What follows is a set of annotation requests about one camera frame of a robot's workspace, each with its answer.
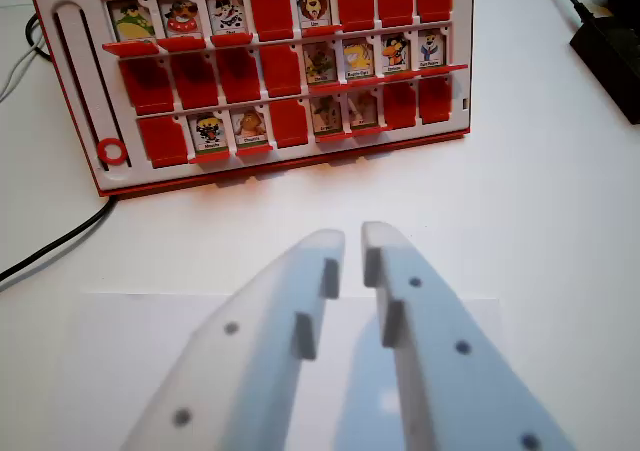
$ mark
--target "gripper jaw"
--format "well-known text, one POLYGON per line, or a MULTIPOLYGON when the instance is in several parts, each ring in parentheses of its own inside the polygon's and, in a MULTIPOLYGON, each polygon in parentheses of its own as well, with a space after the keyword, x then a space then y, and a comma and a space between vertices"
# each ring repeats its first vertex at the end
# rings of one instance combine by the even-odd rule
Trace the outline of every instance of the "gripper jaw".
POLYGON ((362 227, 364 283, 393 348, 406 449, 573 447, 456 294, 395 228, 362 227))
POLYGON ((343 254, 342 232, 315 232, 235 293, 193 333, 123 449, 282 450, 343 254))

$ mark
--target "white table surface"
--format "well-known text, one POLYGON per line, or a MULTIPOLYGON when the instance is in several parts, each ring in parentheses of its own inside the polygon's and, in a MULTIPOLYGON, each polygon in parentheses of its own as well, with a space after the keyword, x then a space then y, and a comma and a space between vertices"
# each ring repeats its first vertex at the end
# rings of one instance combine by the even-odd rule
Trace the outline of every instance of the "white table surface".
MULTIPOLYGON (((463 140, 120 202, 90 238, 0 294, 0 449, 45 449, 56 358, 81 293, 226 293, 307 233, 397 226, 460 296, 498 298, 507 356, 581 450, 635 449, 640 127, 569 47, 566 0, 475 0, 463 140)), ((0 7, 0 75, 29 6, 0 7)), ((51 66, 0 105, 0 269, 104 202, 51 66)))

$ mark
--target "red circle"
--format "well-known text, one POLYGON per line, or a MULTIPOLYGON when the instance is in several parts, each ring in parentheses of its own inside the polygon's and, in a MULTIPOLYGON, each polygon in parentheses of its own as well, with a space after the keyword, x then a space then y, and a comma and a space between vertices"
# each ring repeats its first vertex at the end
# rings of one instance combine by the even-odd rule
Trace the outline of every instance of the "red circle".
POLYGON ((117 166, 124 163, 128 155, 129 154, 127 153, 127 148, 124 146, 124 143, 117 138, 105 138, 98 143, 98 157, 104 163, 117 166), (107 146, 112 144, 120 149, 120 156, 117 158, 110 158, 107 156, 107 146))

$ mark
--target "cartoon duck card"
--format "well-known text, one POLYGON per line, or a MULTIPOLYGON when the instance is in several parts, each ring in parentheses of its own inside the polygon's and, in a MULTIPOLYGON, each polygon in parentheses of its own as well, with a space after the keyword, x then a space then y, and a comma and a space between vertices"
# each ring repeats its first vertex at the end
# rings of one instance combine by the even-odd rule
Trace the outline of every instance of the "cartoon duck card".
POLYGON ((231 123, 236 144, 239 148, 256 146, 267 142, 267 131, 264 116, 254 107, 234 109, 231 111, 231 123))
POLYGON ((348 80, 374 75, 373 46, 366 38, 346 39, 342 46, 345 76, 348 80))
POLYGON ((326 42, 302 45, 307 83, 329 83, 338 79, 336 54, 326 42))
POLYGON ((314 134, 321 136, 342 132, 340 103, 333 96, 311 98, 309 104, 311 106, 314 134))
POLYGON ((155 37, 151 14, 138 0, 111 1, 109 14, 118 41, 144 40, 155 37))
POLYGON ((382 72, 384 74, 409 69, 409 40, 403 33, 382 36, 382 72))
POLYGON ((202 32, 198 5, 189 0, 158 0, 167 37, 202 32))
POLYGON ((378 100, 369 91, 349 93, 349 124, 351 129, 368 128, 378 125, 378 100))
POLYGON ((445 64, 445 41, 439 29, 423 29, 418 33, 420 69, 445 64))
POLYGON ((213 34, 247 32, 244 3, 242 0, 207 0, 213 34))
POLYGON ((213 113, 194 114, 187 119, 196 154, 206 154, 227 149, 227 138, 224 134, 222 119, 213 113))
POLYGON ((301 28, 331 25, 329 0, 296 0, 301 28))

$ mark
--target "guess who game board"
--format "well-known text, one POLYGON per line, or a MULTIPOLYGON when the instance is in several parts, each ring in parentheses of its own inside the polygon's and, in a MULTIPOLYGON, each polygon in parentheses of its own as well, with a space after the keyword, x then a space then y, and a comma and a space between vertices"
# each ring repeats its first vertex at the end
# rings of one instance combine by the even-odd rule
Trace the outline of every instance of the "guess who game board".
POLYGON ((469 132, 472 0, 35 0, 102 195, 469 132))

